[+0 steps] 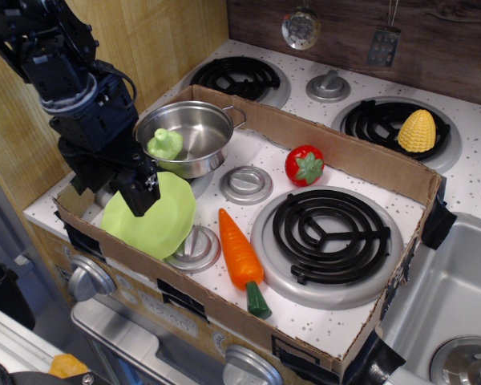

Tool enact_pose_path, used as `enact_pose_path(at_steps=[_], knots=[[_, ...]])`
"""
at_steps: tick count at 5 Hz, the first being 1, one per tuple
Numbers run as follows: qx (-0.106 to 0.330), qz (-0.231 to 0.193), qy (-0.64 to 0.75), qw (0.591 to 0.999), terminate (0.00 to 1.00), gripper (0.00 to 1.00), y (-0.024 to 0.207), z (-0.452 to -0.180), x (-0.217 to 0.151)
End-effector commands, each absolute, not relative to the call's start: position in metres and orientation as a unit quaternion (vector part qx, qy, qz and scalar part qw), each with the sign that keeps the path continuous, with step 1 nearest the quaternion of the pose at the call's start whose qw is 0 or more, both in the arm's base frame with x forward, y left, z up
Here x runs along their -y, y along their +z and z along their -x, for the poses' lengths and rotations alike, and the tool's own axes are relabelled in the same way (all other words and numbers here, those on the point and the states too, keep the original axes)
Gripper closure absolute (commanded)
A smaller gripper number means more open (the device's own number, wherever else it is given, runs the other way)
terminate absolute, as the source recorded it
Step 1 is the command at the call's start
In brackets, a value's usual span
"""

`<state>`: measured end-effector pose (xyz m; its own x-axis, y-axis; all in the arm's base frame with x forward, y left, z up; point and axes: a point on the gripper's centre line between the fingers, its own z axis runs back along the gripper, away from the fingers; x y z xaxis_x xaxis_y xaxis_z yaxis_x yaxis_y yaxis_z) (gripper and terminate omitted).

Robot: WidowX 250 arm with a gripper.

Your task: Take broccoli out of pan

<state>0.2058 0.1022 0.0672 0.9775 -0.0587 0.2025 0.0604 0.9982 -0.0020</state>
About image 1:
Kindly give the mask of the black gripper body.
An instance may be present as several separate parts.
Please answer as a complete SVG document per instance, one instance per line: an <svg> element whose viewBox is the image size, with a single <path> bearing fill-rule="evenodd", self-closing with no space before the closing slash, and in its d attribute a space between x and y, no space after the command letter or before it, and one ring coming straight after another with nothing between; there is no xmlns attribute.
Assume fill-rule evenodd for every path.
<svg viewBox="0 0 481 385"><path fill-rule="evenodd" d="M137 89L127 75L98 60L89 69L65 71L57 80L71 93L50 101L50 126L84 188L97 192L123 169L145 176L152 172L152 162L133 138Z"/></svg>

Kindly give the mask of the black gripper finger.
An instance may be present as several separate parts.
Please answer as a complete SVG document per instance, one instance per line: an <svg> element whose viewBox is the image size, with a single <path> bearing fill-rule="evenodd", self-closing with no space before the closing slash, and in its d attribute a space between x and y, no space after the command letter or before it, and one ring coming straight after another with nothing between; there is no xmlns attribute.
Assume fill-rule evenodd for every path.
<svg viewBox="0 0 481 385"><path fill-rule="evenodd" d="M142 217L160 199L155 172L145 176L136 170L123 169L113 178L111 188L120 193L135 217Z"/></svg>

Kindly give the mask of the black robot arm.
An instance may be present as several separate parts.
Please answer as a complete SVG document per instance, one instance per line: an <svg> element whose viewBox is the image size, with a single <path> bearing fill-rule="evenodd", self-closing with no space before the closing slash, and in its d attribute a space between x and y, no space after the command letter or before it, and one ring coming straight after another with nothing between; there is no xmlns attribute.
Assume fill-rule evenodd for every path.
<svg viewBox="0 0 481 385"><path fill-rule="evenodd" d="M80 189L109 186L142 217L160 187L154 162L133 136L137 88L97 59L91 32L64 1L0 1L0 56L37 91Z"/></svg>

